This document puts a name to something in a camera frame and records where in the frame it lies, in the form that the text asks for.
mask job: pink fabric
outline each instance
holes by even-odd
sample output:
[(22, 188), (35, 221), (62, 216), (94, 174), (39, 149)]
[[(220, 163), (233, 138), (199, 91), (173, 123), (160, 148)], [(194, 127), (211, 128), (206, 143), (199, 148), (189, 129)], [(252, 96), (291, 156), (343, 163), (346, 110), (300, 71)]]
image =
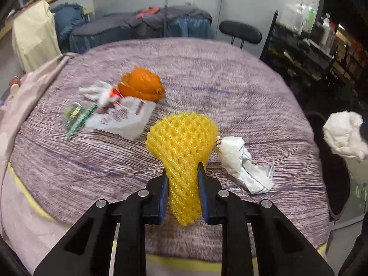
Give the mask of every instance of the pink fabric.
[(140, 19), (143, 17), (147, 17), (150, 16), (152, 14), (158, 13), (160, 11), (160, 9), (158, 7), (155, 6), (150, 6), (148, 8), (146, 8), (145, 10), (141, 11), (140, 13), (138, 13), (135, 18), (136, 19)]
[[(69, 59), (69, 56), (65, 56), (62, 60), (60, 60), (60, 57), (57, 57), (29, 73), (27, 78), (22, 80), (22, 85), (16, 96), (9, 98), (5, 105), (0, 108), (2, 112), (0, 115), (2, 117), (0, 120), (0, 217), (3, 180), (8, 160), (14, 147), (15, 136), (24, 120), (33, 110), (38, 99)], [(0, 235), (4, 237), (2, 223), (0, 223)]]

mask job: white plastic bag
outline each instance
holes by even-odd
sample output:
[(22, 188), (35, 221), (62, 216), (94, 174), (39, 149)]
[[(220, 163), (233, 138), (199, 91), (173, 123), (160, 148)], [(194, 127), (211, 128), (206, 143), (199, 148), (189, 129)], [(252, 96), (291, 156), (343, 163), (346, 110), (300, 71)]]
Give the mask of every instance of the white plastic bag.
[(85, 126), (118, 134), (131, 141), (137, 139), (143, 133), (156, 103), (131, 96), (121, 98), (119, 103), (105, 114), (94, 113), (86, 120)]

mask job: silver screw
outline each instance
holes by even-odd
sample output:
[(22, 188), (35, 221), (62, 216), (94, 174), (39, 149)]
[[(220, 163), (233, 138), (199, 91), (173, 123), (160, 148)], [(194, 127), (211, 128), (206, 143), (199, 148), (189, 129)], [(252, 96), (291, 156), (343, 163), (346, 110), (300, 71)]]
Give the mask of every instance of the silver screw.
[(218, 195), (220, 195), (221, 197), (228, 197), (230, 193), (227, 190), (220, 190), (218, 191)]
[(269, 207), (271, 207), (271, 206), (272, 206), (272, 202), (271, 202), (270, 200), (268, 200), (268, 199), (263, 199), (263, 200), (261, 201), (261, 205), (262, 205), (263, 207), (269, 208)]
[(103, 200), (103, 199), (97, 200), (96, 202), (96, 206), (100, 208), (104, 207), (106, 204), (107, 204), (106, 200)]
[(138, 192), (138, 196), (140, 196), (140, 197), (147, 197), (149, 193), (150, 192), (148, 190), (143, 189), (143, 190), (141, 190), (141, 191)]

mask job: yellow foam sleeve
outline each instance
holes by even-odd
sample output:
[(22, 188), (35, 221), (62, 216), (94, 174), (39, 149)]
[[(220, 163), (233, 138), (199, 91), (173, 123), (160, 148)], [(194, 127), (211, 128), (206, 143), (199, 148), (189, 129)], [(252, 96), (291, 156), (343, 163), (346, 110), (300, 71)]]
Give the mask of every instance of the yellow foam sleeve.
[(182, 226), (201, 213), (198, 163), (206, 167), (218, 128), (203, 114), (171, 114), (156, 121), (147, 133), (147, 150), (161, 160), (169, 179), (169, 204)]
[[(24, 194), (27, 202), (31, 206), (31, 208), (38, 213), (41, 217), (44, 217), (50, 221), (56, 222), (56, 220), (49, 215), (38, 203), (34, 200), (33, 196), (24, 186), (22, 181), (18, 178), (15, 173), (12, 165), (8, 162), (8, 170), (12, 174), (14, 181), (20, 191)], [(114, 239), (113, 250), (116, 250), (117, 240)], [(327, 243), (323, 244), (321, 247), (317, 249), (320, 255), (324, 255), (326, 252)], [(221, 272), (221, 263), (220, 262), (206, 262), (200, 261), (197, 259), (185, 259), (185, 258), (174, 258), (174, 257), (165, 257), (165, 256), (157, 256), (152, 254), (146, 255), (146, 260), (153, 262), (154, 264), (158, 264), (167, 269), (176, 269), (183, 271), (200, 271), (200, 272)], [(253, 268), (257, 266), (257, 258), (252, 258)]]

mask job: striped cloth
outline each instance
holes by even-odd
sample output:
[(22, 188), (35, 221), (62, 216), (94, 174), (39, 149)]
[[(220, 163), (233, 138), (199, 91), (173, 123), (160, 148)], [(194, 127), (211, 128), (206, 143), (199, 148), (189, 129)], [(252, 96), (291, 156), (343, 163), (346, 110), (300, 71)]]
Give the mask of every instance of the striped cloth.
[[(117, 83), (135, 66), (157, 73), (166, 88), (135, 142), (82, 129), (65, 139), (61, 113), (72, 102), (92, 105), (79, 87)], [(329, 212), (313, 132), (282, 78), (245, 51), (198, 39), (122, 41), (71, 60), (23, 123), (11, 162), (34, 199), (58, 221), (74, 223), (97, 200), (125, 199), (159, 176), (163, 166), (145, 148), (156, 120), (194, 111), (212, 118), (221, 136), (244, 138), (257, 166), (275, 166), (275, 185), (250, 196), (233, 182), (218, 157), (207, 174), (242, 199), (270, 199), (318, 247), (328, 237)], [(146, 250), (163, 256), (221, 261), (221, 226), (203, 220), (181, 227), (168, 211), (162, 226), (146, 227)]]

